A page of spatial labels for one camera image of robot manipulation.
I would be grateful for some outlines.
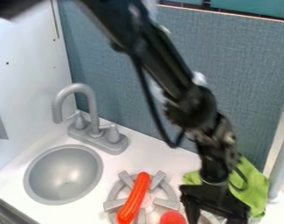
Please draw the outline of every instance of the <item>blue wall panel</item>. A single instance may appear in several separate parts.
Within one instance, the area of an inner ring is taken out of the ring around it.
[[[109,47],[74,2],[59,8],[73,81],[94,89],[102,117],[159,137],[128,57]],[[190,68],[206,74],[239,149],[261,169],[284,107],[284,22],[163,6],[157,16]],[[84,99],[78,104],[87,109]],[[195,150],[187,141],[184,148]]]

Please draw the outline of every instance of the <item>faucet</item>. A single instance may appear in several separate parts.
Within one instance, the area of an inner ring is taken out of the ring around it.
[[[85,120],[81,111],[76,111],[74,123],[67,130],[68,136],[97,147],[111,155],[119,155],[124,152],[128,147],[128,138],[118,131],[115,123],[100,127],[95,93],[85,84],[75,83],[64,87],[54,97],[52,101],[53,122],[63,122],[62,104],[66,97],[75,93],[81,93],[87,97],[91,121]]]
[[[87,97],[88,110],[91,118],[91,134],[92,136],[100,135],[99,117],[97,103],[94,91],[87,85],[75,83],[63,88],[52,101],[52,119],[54,123],[63,122],[62,104],[65,98],[71,94],[81,93]]]

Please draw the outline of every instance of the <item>black cable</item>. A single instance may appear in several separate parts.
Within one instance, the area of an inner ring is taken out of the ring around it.
[[[235,168],[235,171],[237,172],[237,174],[243,179],[244,183],[242,185],[242,187],[237,187],[236,185],[234,185],[231,181],[229,182],[231,187],[237,191],[237,192],[243,192],[246,190],[247,186],[248,186],[248,182],[247,182],[247,178],[246,178],[246,175],[243,174],[243,172],[238,168],[236,167]]]
[[[175,142],[173,143],[168,134],[166,133],[164,127],[163,127],[163,124],[162,124],[162,121],[158,115],[158,112],[157,112],[157,109],[156,109],[156,106],[155,106],[155,103],[152,99],[152,95],[149,91],[149,86],[148,86],[148,83],[146,81],[146,78],[145,78],[145,75],[144,75],[144,72],[142,70],[142,63],[141,61],[136,58],[135,56],[130,56],[134,66],[135,66],[135,70],[138,74],[138,78],[141,82],[141,85],[142,85],[142,91],[145,95],[145,98],[146,98],[146,102],[148,104],[148,107],[149,107],[149,111],[153,117],[153,120],[156,124],[156,127],[161,135],[161,137],[163,138],[163,141],[170,147],[170,148],[176,148],[177,146],[180,145],[180,143],[182,142],[183,138],[184,138],[184,132],[185,132],[185,129],[182,129],[181,132],[177,135],[176,137],[176,140]]]

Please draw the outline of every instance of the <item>green cloth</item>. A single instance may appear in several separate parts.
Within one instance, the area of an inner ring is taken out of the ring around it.
[[[230,192],[251,208],[250,215],[252,217],[259,218],[264,216],[268,191],[267,178],[245,157],[241,158],[241,163],[238,164],[238,168],[247,177],[247,188],[240,192],[234,190],[234,188],[229,185]],[[242,188],[242,185],[244,185],[244,180],[235,171],[230,174],[229,179],[238,188]],[[198,171],[185,173],[183,182],[186,185],[202,185]]]

